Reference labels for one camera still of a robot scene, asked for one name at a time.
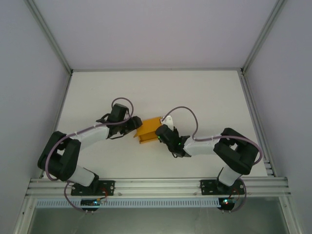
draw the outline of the robotic arm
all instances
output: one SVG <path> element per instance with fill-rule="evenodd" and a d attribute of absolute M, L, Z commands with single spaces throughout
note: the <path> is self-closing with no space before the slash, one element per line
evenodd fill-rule
<path fill-rule="evenodd" d="M 129 114 L 129 109 L 126 106 L 115 104 L 110 114 L 97 120 L 99 125 L 94 125 L 90 130 L 73 134 L 65 139 L 52 152 L 48 162 L 49 173 L 61 181 L 71 181 L 82 185 L 90 190 L 90 194 L 93 194 L 98 189 L 98 175 L 77 165 L 79 152 L 98 141 L 114 139 L 112 136 L 116 134 L 119 134 L 117 138 L 123 137 L 142 125 L 141 119 L 137 116 L 129 117 L 126 122 L 118 124 L 123 122 L 127 113 Z M 38 160 L 39 168 L 45 170 L 52 148 L 65 136 L 66 134 L 59 131 L 51 135 Z"/>
<path fill-rule="evenodd" d="M 191 157 L 196 155 L 211 155 L 216 153 L 226 166 L 220 171 L 215 188 L 221 194 L 230 194 L 233 184 L 242 175 L 248 175 L 254 165 L 258 149 L 249 142 L 233 137 L 246 139 L 231 128 L 226 128 L 220 136 L 207 140 L 202 138 L 193 139 L 190 136 L 179 136 L 176 128 L 171 130 L 166 125 L 156 130 L 160 142 L 167 145 L 174 157 Z"/>

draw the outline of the yellow object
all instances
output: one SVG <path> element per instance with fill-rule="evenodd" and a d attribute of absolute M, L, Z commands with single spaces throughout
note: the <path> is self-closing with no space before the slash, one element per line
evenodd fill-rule
<path fill-rule="evenodd" d="M 134 135 L 134 137 L 139 138 L 140 144 L 158 139 L 155 131 L 161 126 L 160 120 L 161 117 L 156 117 L 142 122 L 142 126 L 136 130 L 136 134 Z"/>

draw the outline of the purple cable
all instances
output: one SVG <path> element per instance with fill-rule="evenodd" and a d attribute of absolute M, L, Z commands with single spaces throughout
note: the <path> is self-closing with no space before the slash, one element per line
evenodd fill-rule
<path fill-rule="evenodd" d="M 68 201 L 68 203 L 69 203 L 75 210 L 77 210 L 77 211 L 80 211 L 80 212 L 83 212 L 83 213 L 92 213 L 91 211 L 84 211 L 82 208 L 79 208 L 79 207 L 75 206 L 75 205 L 73 204 L 73 202 L 71 202 L 71 200 L 69 200 L 69 198 L 68 198 L 68 196 L 67 196 L 67 193 L 66 193 L 66 189 L 67 189 L 69 183 L 72 183 L 72 182 L 71 182 L 71 181 L 67 181 L 67 183 L 66 183 L 66 185 L 65 185 L 65 188 L 64 188 L 64 197 L 65 197 L 65 199 Z"/>
<path fill-rule="evenodd" d="M 233 212 L 236 212 L 236 211 L 239 211 L 246 203 L 246 199 L 247 199 L 247 189 L 246 189 L 246 184 L 245 182 L 241 179 L 241 178 L 238 178 L 242 183 L 243 183 L 243 186 L 244 186 L 244 192 L 245 192 L 245 195 L 244 195 L 244 200 L 239 204 L 239 206 L 231 211 L 225 211 L 227 213 L 233 213 Z"/>
<path fill-rule="evenodd" d="M 54 152 L 54 150 L 55 150 L 64 140 L 66 140 L 67 138 L 73 137 L 73 136 L 75 136 L 75 135 L 79 135 L 79 134 L 85 133 L 85 132 L 87 132 L 87 131 L 89 131 L 89 130 L 91 130 L 91 129 L 97 128 L 97 127 L 107 126 L 107 125 L 119 125 L 119 124 L 123 124 L 123 123 L 127 122 L 127 121 L 132 117 L 133 111 L 134 111 L 134 107 L 133 107 L 132 102 L 131 102 L 129 99 L 127 99 L 127 98 L 125 98 L 125 97 L 118 97 L 118 98 L 116 98 L 116 99 L 113 100 L 112 106 L 114 105 L 114 102 L 117 101 L 117 100 L 119 100 L 119 99 L 126 100 L 126 101 L 128 101 L 128 102 L 130 103 L 130 105 L 131 105 L 131 113 L 129 114 L 129 117 L 128 117 L 127 119 L 125 119 L 125 120 L 123 120 L 123 121 L 121 121 L 121 122 L 117 122 L 117 123 L 101 123 L 101 124 L 98 124 L 98 125 L 96 125 L 96 126 L 92 126 L 92 127 L 89 127 L 89 128 L 83 129 L 83 130 L 80 130 L 80 131 L 77 132 L 77 133 L 72 133 L 72 134 L 66 135 L 66 136 L 64 136 L 61 140 L 59 140 L 59 141 L 52 147 L 51 151 L 50 151 L 49 154 L 48 154 L 47 160 L 46 160 L 46 162 L 45 162 L 45 167 L 44 167 L 45 173 L 46 173 L 47 177 L 48 177 L 51 181 L 56 181 L 57 179 L 53 179 L 53 178 L 50 176 L 50 173 L 49 173 L 49 162 L 50 162 L 50 158 L 51 158 L 52 153 Z"/>
<path fill-rule="evenodd" d="M 240 137 L 240 136 L 212 136 L 212 137 L 204 138 L 204 139 L 196 139 L 196 138 L 195 138 L 195 134 L 196 134 L 197 131 L 198 131 L 198 120 L 197 120 L 197 117 L 196 117 L 195 113 L 194 113 L 190 108 L 188 108 L 188 107 L 186 107 L 186 106 L 178 106 L 178 107 L 173 108 L 171 111 L 169 111 L 169 112 L 165 115 L 164 118 L 162 118 L 161 121 L 163 121 L 168 115 L 170 115 L 172 111 L 174 111 L 174 110 L 176 110 L 176 109 L 180 109 L 180 108 L 189 110 L 189 111 L 192 113 L 192 115 L 193 115 L 193 117 L 194 117 L 194 119 L 195 119 L 195 122 L 196 122 L 196 129 L 195 129 L 194 133 L 192 134 L 192 139 L 193 139 L 194 141 L 211 141 L 211 140 L 221 139 L 221 138 L 229 138 L 229 139 L 243 140 L 243 141 L 246 141 L 246 142 L 252 144 L 252 145 L 253 145 L 254 147 L 256 147 L 257 150 L 259 151 L 260 156 L 259 156 L 258 160 L 254 162 L 254 165 L 256 165 L 257 163 L 259 163 L 259 162 L 262 160 L 263 152 L 262 152 L 261 148 L 260 148 L 255 142 L 253 142 L 252 140 L 249 140 L 249 139 L 244 138 L 244 137 Z"/>

